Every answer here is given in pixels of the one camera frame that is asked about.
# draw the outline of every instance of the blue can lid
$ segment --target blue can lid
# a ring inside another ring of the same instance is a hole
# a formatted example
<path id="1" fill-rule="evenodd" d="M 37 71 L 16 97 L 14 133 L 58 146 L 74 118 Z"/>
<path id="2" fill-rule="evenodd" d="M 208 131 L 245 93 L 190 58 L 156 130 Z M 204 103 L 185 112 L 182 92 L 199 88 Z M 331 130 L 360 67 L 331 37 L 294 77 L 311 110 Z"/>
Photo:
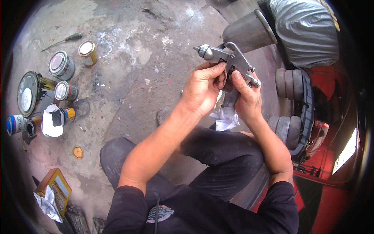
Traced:
<path id="1" fill-rule="evenodd" d="M 10 133 L 10 121 L 9 121 L 9 119 L 6 121 L 6 130 Z"/>

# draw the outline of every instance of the black shirt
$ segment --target black shirt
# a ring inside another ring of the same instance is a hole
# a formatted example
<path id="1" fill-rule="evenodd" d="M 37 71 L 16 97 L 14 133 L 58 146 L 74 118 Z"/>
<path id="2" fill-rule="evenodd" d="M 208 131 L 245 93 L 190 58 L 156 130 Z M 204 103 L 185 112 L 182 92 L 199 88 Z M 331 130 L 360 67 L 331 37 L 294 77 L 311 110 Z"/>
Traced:
<path id="1" fill-rule="evenodd" d="M 154 233 L 155 207 L 148 209 L 143 192 L 121 186 L 114 193 L 103 234 Z M 273 184 L 257 213 L 188 189 L 160 202 L 157 233 L 297 233 L 294 189 Z"/>

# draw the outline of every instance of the shoe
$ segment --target shoe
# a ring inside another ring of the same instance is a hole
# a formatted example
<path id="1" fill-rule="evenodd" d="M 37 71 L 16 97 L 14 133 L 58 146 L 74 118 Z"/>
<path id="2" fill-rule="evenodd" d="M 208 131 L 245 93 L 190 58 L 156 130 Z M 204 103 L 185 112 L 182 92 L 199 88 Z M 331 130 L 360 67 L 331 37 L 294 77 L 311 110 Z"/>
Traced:
<path id="1" fill-rule="evenodd" d="M 166 106 L 166 107 L 159 109 L 159 111 L 157 112 L 157 122 L 159 126 L 168 119 L 170 114 L 171 114 L 170 107 Z"/>

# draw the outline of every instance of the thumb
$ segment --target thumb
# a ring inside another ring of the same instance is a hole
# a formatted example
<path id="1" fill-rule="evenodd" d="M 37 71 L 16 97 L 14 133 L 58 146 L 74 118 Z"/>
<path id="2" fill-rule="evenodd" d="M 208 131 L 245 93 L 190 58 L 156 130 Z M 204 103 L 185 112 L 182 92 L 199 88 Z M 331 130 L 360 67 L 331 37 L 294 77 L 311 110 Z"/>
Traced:
<path id="1" fill-rule="evenodd" d="M 245 97 L 246 94 L 253 92 L 253 90 L 245 83 L 242 75 L 239 71 L 233 71 L 231 74 L 231 80 L 236 87 L 236 89 L 239 91 L 239 93 L 242 95 L 242 97 Z"/>
<path id="2" fill-rule="evenodd" d="M 209 80 L 209 79 L 218 77 L 220 74 L 224 72 L 225 68 L 226 68 L 226 63 L 220 62 L 214 67 L 200 70 L 198 71 L 198 73 L 200 73 L 201 78 Z"/>

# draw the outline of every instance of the black pants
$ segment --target black pants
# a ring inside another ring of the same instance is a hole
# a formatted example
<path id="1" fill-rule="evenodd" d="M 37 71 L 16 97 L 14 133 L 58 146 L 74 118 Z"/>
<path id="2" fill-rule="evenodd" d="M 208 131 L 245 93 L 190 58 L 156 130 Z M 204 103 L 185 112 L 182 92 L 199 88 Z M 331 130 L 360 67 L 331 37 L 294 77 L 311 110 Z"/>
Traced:
<path id="1" fill-rule="evenodd" d="M 122 165 L 136 146 L 119 137 L 109 140 L 100 150 L 100 163 L 109 182 L 116 189 Z M 189 185 L 172 185 L 160 172 L 146 187 L 146 201 L 151 204 L 161 196 L 168 199 L 185 189 L 231 200 L 253 179 L 263 164 L 260 146 L 252 138 L 237 132 L 221 132 L 197 126 L 181 143 L 181 153 L 208 165 Z"/>

